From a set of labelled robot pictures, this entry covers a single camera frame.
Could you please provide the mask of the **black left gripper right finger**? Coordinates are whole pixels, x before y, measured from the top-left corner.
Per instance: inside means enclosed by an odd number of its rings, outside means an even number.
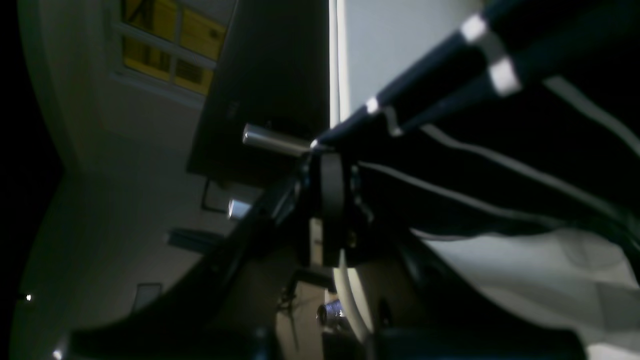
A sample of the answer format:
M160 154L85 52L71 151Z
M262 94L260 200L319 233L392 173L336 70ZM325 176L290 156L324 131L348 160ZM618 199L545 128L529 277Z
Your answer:
M330 155L330 265L362 360L584 360L576 333L535 325L471 287Z

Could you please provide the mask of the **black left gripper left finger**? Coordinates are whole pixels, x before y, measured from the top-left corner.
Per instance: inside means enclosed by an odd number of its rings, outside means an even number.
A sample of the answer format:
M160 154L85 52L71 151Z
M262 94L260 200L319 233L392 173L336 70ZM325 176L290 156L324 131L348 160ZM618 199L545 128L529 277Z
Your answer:
M319 153L263 195L224 240L167 293L106 326L74 330L69 360L278 359L278 310L298 283L331 287L310 260L310 218L320 196Z

